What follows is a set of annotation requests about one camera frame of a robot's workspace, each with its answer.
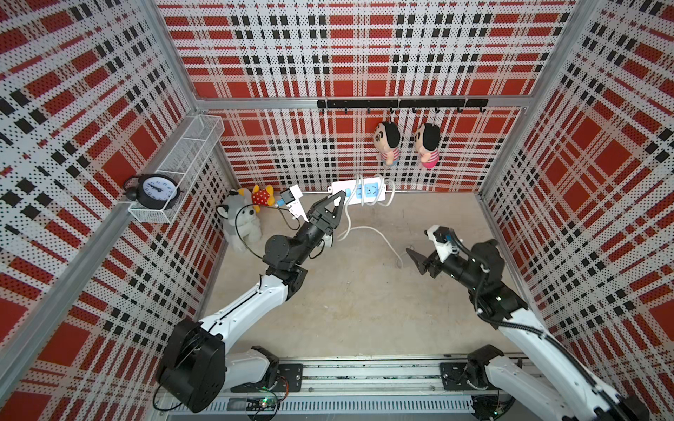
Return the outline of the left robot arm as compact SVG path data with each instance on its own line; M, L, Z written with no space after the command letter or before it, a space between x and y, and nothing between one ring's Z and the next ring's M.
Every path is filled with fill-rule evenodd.
M178 323L163 352L156 381L193 413L205 410L223 389L242 385L270 391L277 383L279 359L263 347L244 353L231 348L244 333L302 287L303 263L326 235L339 226L345 191L314 203L292 237L270 237L263 254L268 268L249 291L214 314Z

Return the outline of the white power strip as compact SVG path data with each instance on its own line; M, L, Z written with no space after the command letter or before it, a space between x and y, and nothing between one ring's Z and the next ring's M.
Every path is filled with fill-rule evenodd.
M364 177L359 179L333 182L328 192L335 194L345 191L345 199L349 205L370 205L384 201L387 194L387 185L383 177Z

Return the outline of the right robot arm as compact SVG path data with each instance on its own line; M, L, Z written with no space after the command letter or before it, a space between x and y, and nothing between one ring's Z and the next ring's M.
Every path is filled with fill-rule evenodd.
M419 272L449 275L469 291L477 316L514 343L546 378L541 382L493 347L476 353L477 382L505 391L542 420L648 420L647 405L624 396L579 362L502 281L496 240L466 248L451 236L424 256L407 250Z

